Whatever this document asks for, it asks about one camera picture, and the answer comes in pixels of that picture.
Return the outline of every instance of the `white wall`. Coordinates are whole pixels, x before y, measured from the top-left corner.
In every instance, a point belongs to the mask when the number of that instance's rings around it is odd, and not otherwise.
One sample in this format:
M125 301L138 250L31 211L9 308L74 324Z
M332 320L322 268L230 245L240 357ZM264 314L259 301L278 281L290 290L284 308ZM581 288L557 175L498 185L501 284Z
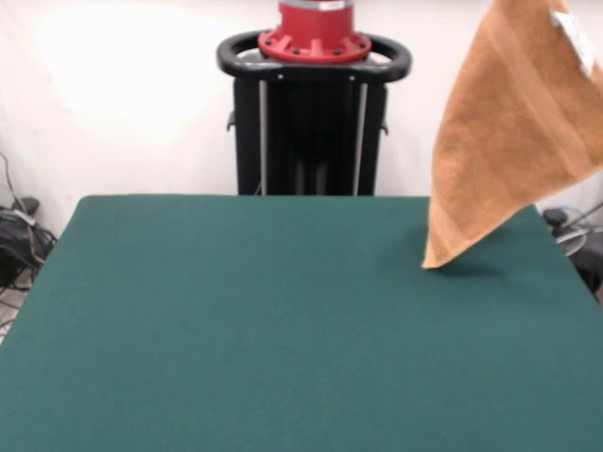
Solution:
M232 80L220 41L271 27L276 0L0 0L0 149L60 232L91 193L236 193ZM485 0L357 0L358 29L405 43L378 193L428 194L431 152ZM603 3L571 3L603 47ZM550 203L603 199L597 176Z

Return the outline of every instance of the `white label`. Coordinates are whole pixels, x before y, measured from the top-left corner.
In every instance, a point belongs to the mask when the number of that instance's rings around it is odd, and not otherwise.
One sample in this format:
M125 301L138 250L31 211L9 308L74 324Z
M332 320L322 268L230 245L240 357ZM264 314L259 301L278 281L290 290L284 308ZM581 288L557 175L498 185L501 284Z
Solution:
M337 0L336 2L319 2L321 11L338 11L346 7L345 0Z
M593 78L596 64L596 45L582 31L578 19L572 14L551 10L551 17L555 26L560 26L563 32L574 46L574 50L580 58L582 71Z

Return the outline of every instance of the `wire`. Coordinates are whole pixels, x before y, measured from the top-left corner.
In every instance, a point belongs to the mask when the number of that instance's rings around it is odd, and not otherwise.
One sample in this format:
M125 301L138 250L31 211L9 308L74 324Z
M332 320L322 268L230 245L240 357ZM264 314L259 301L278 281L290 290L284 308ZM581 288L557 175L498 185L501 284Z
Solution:
M584 245L586 245L586 242L588 241L588 236L583 235L579 239L579 243L574 245L574 247L570 248L569 250L565 250L565 257L572 257L577 252L580 252L584 248Z
M12 318L11 320L7 320L6 322L0 324L0 330L3 330L4 328L6 328L8 325L10 325L14 321L15 321L15 319Z
M17 250L15 250L14 248L11 248L10 246L0 243L0 250L5 251L8 254L10 254L10 256L13 259L16 259L17 261L21 262L24 266L31 268L33 270L36 270L35 264L32 264L31 262L27 262L27 259L25 257L23 257L22 254L19 254L19 252Z
M563 226L562 228L562 232L563 231L568 231L570 230L572 227L576 226L577 224L580 224L581 221L589 218L592 214L598 212L599 210L603 209L603 202L600 202L599 204L597 204L595 207L593 207L591 210L589 210L588 212L586 212L585 214L581 215L580 217L578 217L577 219L567 223L565 226Z
M7 157L4 155L4 153L2 151L0 151L0 158L2 158L2 160L4 160L4 175L5 175L5 178L7 179L8 189L10 190L10 193L12 193L12 197L14 198L14 200L21 207L21 210L23 211L23 213L26 214L27 213L27 209L25 208L25 206L24 206L23 201L21 200L21 198L19 198L15 194L15 189L12 186L12 181L10 181L10 171L8 170L8 159L7 159ZM36 254L36 246L34 244L34 236L33 236L32 230L31 230L31 225L27 224L25 227L27 229L27 234L29 235L29 247L31 249L31 255L40 264L44 264L45 261L41 257L39 257L39 255Z
M2 304L3 306L6 306L7 308L10 309L14 309L16 311L19 311L21 308L19 306L17 306L16 304L10 304L10 303L6 303L4 300L0 299L0 304Z
M28 287L19 287L15 283L8 286L8 289L14 290L15 292L29 292L31 290L31 286Z
M15 189L12 187L12 182L10 181L10 172L8 171L8 159L2 151L0 151L0 158L4 160L4 177L7 179L8 189L14 197Z
M562 245L565 242L569 242L575 238L583 237L585 235L590 234L600 234L603 233L603 228L592 228L592 229L580 229L578 231L574 231L573 233L569 233L566 235L562 235L557 238L557 243Z
M584 212L582 212L580 209L577 209L576 207L572 207L571 205L558 205L557 207L552 207L551 210L563 210L566 212L573 212L574 214L578 215L578 218L584 217ZM584 225L592 226L588 219L584 221Z

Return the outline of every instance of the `black metal frame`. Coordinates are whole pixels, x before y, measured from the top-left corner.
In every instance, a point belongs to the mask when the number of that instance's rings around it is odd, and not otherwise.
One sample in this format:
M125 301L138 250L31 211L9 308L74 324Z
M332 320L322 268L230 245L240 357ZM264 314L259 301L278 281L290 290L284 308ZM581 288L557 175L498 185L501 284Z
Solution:
M220 67L236 78L229 127L236 127L239 194L373 195L385 84L409 73L411 54L369 35L372 52L390 61L305 65L240 57L257 49L260 33L234 36L218 49Z

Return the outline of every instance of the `cable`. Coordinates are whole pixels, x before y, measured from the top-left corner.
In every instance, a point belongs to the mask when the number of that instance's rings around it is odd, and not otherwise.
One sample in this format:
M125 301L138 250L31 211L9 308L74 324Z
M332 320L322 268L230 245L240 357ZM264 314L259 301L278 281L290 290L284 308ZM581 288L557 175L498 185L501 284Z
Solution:
M11 320L7 320L6 322L0 324L0 330L3 330L4 328L6 328L8 325L10 325L14 321L15 321L15 319L12 318Z
M599 234L599 233L603 233L603 227L592 228L592 229L580 229L579 231L575 231L573 233L569 233L569 234L558 237L557 243L559 245L561 245L561 244L568 242L570 240L573 240L575 238L583 237L585 235L590 235L590 234Z
M55 236L33 219L28 221L19 212L0 209L0 285L20 292L28 291L28 287L18 286L16 281L24 270L29 269L33 282L56 243Z
M15 311L19 311L21 308L16 304L6 303L4 300L0 299L0 304L6 306L7 308L14 309Z
M7 179L8 189L10 190L10 193L12 193L12 197L14 198L14 200L19 204L19 206L21 207L23 212L26 213L27 209L25 208L23 201L21 201L21 198L19 198L15 194L15 189L12 186L12 181L10 181L10 171L8 170L8 159L2 151L0 151L0 158L2 158L2 160L4 160L4 175L5 175L5 178ZM31 255L40 264L44 264L44 260L36 254L36 246L34 244L34 237L33 237L33 232L31 231L31 225L27 224L26 228L27 228L27 233L29 235L29 246L31 249Z
M574 245L573 248L570 248L569 250L565 250L565 257L572 257L577 252L580 252L584 248L584 245L586 245L586 242L588 241L588 236L583 235L579 239L580 239L579 243Z
M556 207L551 207L551 210L563 210L565 212L573 212L574 214L577 214L577 218L581 218L584 217L584 212L582 212L580 209L577 209L576 207L572 207L571 205L558 205ZM585 226L593 226L588 219L586 221L584 221L584 225Z
M599 211L603 209L603 202L597 204L595 207L593 207L591 210L589 210L588 212L586 212L585 214L583 214L582 216L578 217L577 219L575 219L574 221L571 221L569 223L567 223L565 226L563 226L562 228L562 232L563 231L568 231L569 229L571 229L572 227L576 226L577 224L579 224L581 221L583 221L584 219L590 217L592 214L594 214L595 212Z
M12 283L7 287L7 289L14 290L15 292L29 292L31 290L31 286L19 287L17 284Z

